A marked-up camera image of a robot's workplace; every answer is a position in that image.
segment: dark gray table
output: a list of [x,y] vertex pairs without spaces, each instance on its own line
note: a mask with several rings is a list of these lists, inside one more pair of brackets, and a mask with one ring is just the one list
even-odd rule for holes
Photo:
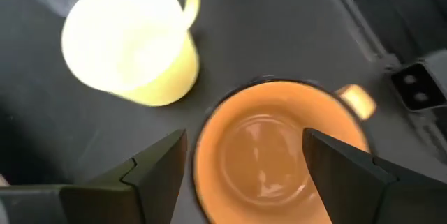
[[[363,85],[379,105],[367,122],[373,150],[447,181],[446,167],[426,151],[383,81],[380,52],[341,0],[202,0],[193,27],[200,76],[185,98],[166,107],[136,105],[81,84],[61,55],[63,19],[34,0],[0,5],[0,110],[24,136],[0,141],[20,141],[45,163],[38,182],[85,181],[177,128],[187,129],[192,144],[206,111],[260,75],[316,80],[330,90]],[[192,195],[185,179],[174,223],[203,221]]]

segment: black plastic part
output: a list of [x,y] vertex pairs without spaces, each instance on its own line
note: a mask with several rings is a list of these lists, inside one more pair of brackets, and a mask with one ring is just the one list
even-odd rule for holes
[[302,146],[333,224],[447,223],[447,184],[314,129]]
[[427,55],[391,74],[391,82],[405,107],[412,111],[447,105],[447,50]]
[[186,133],[177,130],[85,185],[0,187],[0,219],[10,224],[170,223],[185,159]]

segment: orange mug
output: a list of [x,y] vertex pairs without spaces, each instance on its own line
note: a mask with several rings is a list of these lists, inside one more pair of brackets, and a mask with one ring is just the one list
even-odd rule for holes
[[357,85],[332,94],[315,84],[268,79],[223,99],[193,155],[193,182],[216,224],[331,223],[302,154],[312,127],[369,151],[360,126],[375,102]]

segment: mug rim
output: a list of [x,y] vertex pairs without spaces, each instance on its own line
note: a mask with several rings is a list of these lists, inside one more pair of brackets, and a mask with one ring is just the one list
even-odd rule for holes
[[191,174],[189,174],[188,176],[190,177],[189,179],[190,179],[191,185],[193,186],[194,202],[197,204],[198,208],[200,209],[200,212],[201,212],[202,216],[205,217],[205,220],[206,220],[207,223],[211,223],[210,222],[210,217],[208,216],[208,213],[204,209],[203,205],[200,203],[200,196],[198,195],[198,192],[196,190],[197,183],[196,183],[196,179],[194,177],[195,171],[196,171],[196,167],[195,167],[195,164],[196,164],[196,151],[197,151],[198,143],[200,142],[200,136],[202,135],[202,131],[203,131],[206,123],[210,120],[210,118],[212,117],[212,115],[216,111],[216,109],[221,104],[223,104],[225,101],[227,101],[229,98],[231,98],[235,94],[237,94],[237,93],[239,93],[239,92],[241,92],[241,91],[243,91],[245,89],[248,89],[250,87],[254,87],[256,85],[269,83],[269,82],[292,82],[292,83],[296,83],[296,84],[304,84],[304,85],[310,86],[312,88],[318,89],[319,91],[322,91],[323,93],[325,93],[325,94],[331,96],[332,98],[334,98],[353,117],[353,120],[355,121],[356,125],[359,127],[359,129],[362,131],[363,135],[365,136],[365,141],[366,141],[366,144],[367,144],[367,146],[369,148],[369,152],[371,154],[375,153],[374,149],[371,148],[371,146],[369,145],[369,140],[371,139],[371,135],[369,134],[369,132],[365,128],[364,121],[362,121],[360,119],[360,117],[354,112],[353,108],[351,108],[351,106],[349,106],[348,103],[346,103],[342,98],[340,98],[339,96],[334,94],[333,91],[328,91],[327,89],[325,89],[322,86],[316,84],[315,82],[312,82],[311,80],[301,80],[301,79],[293,79],[293,78],[285,78],[285,77],[275,77],[275,76],[271,76],[271,75],[256,77],[256,78],[248,81],[246,84],[242,84],[242,85],[240,85],[237,88],[231,89],[222,98],[220,98],[216,103],[214,103],[213,106],[210,109],[208,109],[208,112],[205,113],[205,119],[200,124],[200,131],[198,133],[198,136],[195,137],[196,141],[193,143],[193,146],[192,146],[193,148],[191,150],[190,161],[189,161],[190,165],[191,165]]

